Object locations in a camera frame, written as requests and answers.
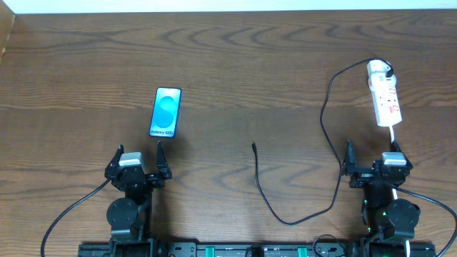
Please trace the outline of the blue screen Galaxy smartphone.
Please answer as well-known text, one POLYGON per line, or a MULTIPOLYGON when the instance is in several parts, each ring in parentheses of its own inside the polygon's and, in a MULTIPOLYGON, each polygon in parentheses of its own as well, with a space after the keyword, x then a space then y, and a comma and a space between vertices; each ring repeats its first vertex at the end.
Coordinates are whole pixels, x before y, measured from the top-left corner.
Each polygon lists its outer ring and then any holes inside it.
POLYGON ((182 90, 159 87, 156 90, 149 136, 174 138, 177 131, 182 90))

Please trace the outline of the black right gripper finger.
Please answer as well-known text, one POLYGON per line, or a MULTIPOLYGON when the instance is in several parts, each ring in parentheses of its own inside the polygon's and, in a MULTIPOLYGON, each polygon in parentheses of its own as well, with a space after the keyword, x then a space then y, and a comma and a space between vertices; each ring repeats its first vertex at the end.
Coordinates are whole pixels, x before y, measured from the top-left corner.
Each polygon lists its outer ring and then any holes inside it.
MULTIPOLYGON (((400 146, 398 145, 398 143, 396 141, 392 141, 391 142, 391 152, 402 152, 400 146)), ((411 162, 408 160, 408 158, 406 157, 406 161, 407 161, 407 164, 406 165, 410 165, 411 162)))
POLYGON ((346 142, 346 155, 343 161, 343 167, 346 170, 350 170, 356 167, 356 156, 351 140, 347 140, 346 142))

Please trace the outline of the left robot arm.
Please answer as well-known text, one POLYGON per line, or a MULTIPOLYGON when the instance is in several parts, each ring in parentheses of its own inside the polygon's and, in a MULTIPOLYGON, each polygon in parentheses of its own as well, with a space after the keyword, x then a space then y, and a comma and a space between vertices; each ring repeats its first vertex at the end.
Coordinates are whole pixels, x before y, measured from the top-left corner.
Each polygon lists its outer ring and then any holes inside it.
POLYGON ((126 153, 119 146, 105 168, 104 175, 124 193, 113 201, 106 212, 111 226, 110 256, 167 256, 166 243, 150 234, 152 193, 163 188, 172 178, 161 142, 156 150, 157 172, 145 173, 140 152, 126 153))

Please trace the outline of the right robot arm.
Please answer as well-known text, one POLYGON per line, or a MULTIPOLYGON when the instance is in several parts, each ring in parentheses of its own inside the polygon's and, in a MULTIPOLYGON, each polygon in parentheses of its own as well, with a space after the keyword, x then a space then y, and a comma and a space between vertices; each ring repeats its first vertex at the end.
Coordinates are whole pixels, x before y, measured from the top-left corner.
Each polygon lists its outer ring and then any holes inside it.
POLYGON ((350 177, 351 188, 363 190, 361 217, 368 226, 368 235, 353 247, 354 256, 407 256, 410 252, 407 241, 415 236, 421 210, 398 198, 394 190, 412 168, 395 141, 369 168, 358 166, 352 142, 346 143, 342 173, 350 177))

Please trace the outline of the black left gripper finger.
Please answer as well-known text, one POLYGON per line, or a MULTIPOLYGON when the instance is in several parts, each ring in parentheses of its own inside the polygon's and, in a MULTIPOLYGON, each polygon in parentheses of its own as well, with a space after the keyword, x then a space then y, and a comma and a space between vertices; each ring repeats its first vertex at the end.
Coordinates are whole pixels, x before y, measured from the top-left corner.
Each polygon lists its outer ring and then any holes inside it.
POLYGON ((114 154, 114 157, 111 159, 109 162, 109 171, 115 171, 119 167, 119 160, 121 158, 121 155, 124 153, 124 146, 122 144, 119 145, 119 147, 116 150, 116 153, 114 154))
POLYGON ((161 141, 157 142, 156 167, 162 175, 169 175, 169 165, 165 158, 163 144, 161 141))

